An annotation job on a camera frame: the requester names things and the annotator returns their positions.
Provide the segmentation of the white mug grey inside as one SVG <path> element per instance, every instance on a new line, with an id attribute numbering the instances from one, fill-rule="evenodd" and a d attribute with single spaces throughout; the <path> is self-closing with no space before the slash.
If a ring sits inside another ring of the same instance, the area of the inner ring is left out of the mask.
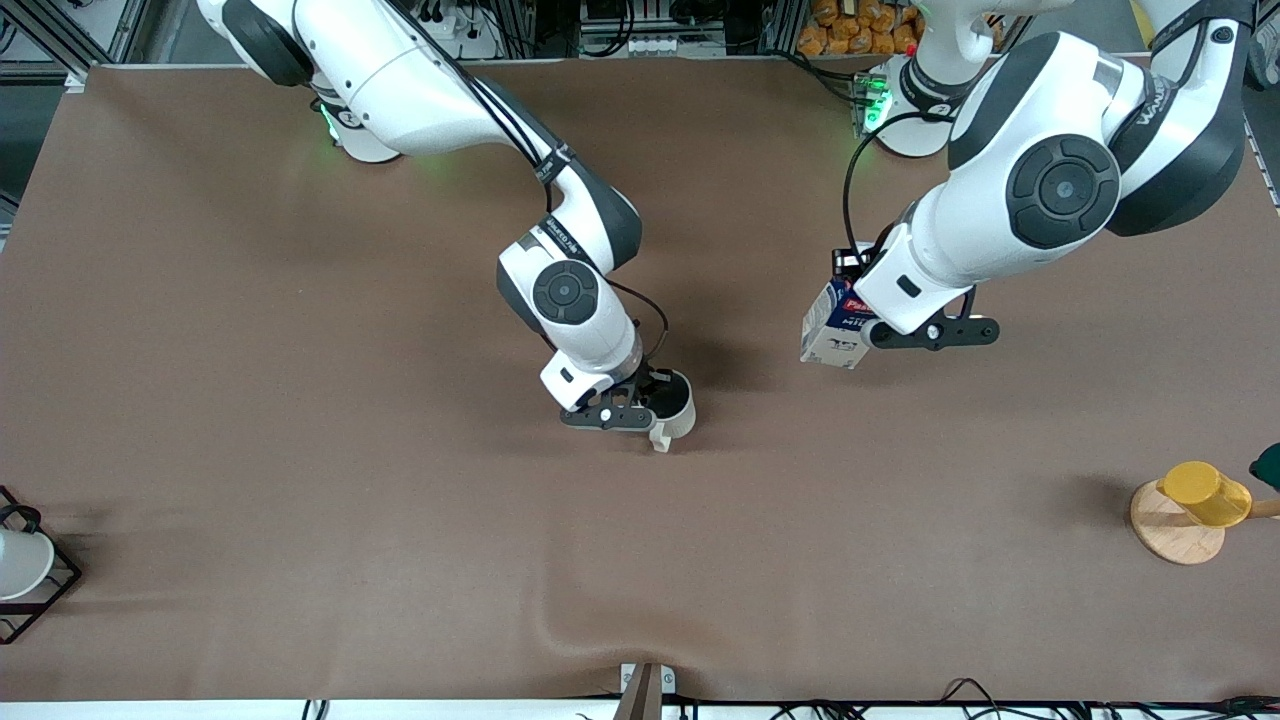
<path id="1" fill-rule="evenodd" d="M 672 369 L 668 370 L 669 373 L 680 373 Z M 660 401 L 664 407 L 664 416 L 648 432 L 652 447 L 659 454 L 667 454 L 672 442 L 689 434 L 696 423 L 692 387 L 689 378 L 684 373 L 681 374 L 687 379 L 687 400 Z M 657 392 L 652 397 L 657 400 Z"/>

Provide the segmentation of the orange snack bags pile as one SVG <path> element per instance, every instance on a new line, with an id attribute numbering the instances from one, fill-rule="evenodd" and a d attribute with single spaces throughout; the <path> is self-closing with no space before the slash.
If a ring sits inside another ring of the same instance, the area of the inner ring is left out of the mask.
<path id="1" fill-rule="evenodd" d="M 796 53 L 911 55 L 924 32 L 925 17 L 909 0 L 810 0 Z"/>

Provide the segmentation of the round wooden cup stand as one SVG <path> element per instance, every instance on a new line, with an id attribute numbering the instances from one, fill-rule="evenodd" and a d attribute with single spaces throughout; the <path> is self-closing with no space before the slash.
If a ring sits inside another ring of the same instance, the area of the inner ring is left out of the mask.
<path id="1" fill-rule="evenodd" d="M 1194 566 L 1215 559 L 1233 528 L 1196 523 L 1185 509 L 1157 489 L 1156 480 L 1144 483 L 1134 492 L 1126 521 L 1152 555 L 1179 566 Z"/>

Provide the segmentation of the white bowl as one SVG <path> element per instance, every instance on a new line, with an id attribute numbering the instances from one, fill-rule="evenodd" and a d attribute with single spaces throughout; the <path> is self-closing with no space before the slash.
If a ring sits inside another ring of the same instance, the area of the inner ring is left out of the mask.
<path id="1" fill-rule="evenodd" d="M 52 569 L 56 551 L 42 532 L 0 528 L 0 602 L 37 587 Z"/>

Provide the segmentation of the metal table clamp bracket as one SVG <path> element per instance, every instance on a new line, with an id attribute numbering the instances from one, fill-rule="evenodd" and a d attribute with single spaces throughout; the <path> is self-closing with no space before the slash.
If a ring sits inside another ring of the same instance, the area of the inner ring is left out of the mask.
<path id="1" fill-rule="evenodd" d="M 664 698 L 676 693 L 676 671 L 664 664 L 622 664 L 620 687 L 612 720 L 664 720 Z"/>

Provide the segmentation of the white power strip with plugs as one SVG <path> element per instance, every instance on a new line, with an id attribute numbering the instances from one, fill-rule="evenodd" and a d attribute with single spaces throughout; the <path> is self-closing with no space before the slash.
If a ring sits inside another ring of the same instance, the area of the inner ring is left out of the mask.
<path id="1" fill-rule="evenodd" d="M 417 23 L 461 61 L 506 59 L 494 13 L 481 0 L 413 0 Z"/>

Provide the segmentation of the blue white milk carton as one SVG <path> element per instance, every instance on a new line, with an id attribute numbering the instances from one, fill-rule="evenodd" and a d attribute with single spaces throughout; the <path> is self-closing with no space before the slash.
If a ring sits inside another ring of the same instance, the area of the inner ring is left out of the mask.
<path id="1" fill-rule="evenodd" d="M 804 316 L 800 361 L 852 370 L 872 348 L 870 328 L 879 322 L 852 282 L 833 275 Z"/>

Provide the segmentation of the yellow plastic cup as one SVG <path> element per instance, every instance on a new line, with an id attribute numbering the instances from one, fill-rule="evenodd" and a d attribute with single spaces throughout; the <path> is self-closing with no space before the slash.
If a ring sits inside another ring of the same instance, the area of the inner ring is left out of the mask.
<path id="1" fill-rule="evenodd" d="M 1242 483 L 1203 461 L 1178 464 L 1156 482 L 1156 488 L 1196 524 L 1211 529 L 1240 524 L 1253 509 L 1252 495 Z"/>

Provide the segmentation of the brown table cloth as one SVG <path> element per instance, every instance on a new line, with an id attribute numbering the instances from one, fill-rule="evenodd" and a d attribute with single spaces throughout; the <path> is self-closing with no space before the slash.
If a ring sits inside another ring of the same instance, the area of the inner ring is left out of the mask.
<path id="1" fill-rule="evenodd" d="M 756 61 L 486 73 L 637 206 L 698 424 L 563 427 L 495 288 L 543 214 L 504 147 L 369 167 L 248 70 L 99 69 L 0 252 L 0 484 L 82 584 L 0 700 L 1280 694 L 1280 521 L 1198 568 L 1124 520 L 1280 442 L 1280 215 L 983 286 L 984 348 L 799 359 L 849 113 Z"/>

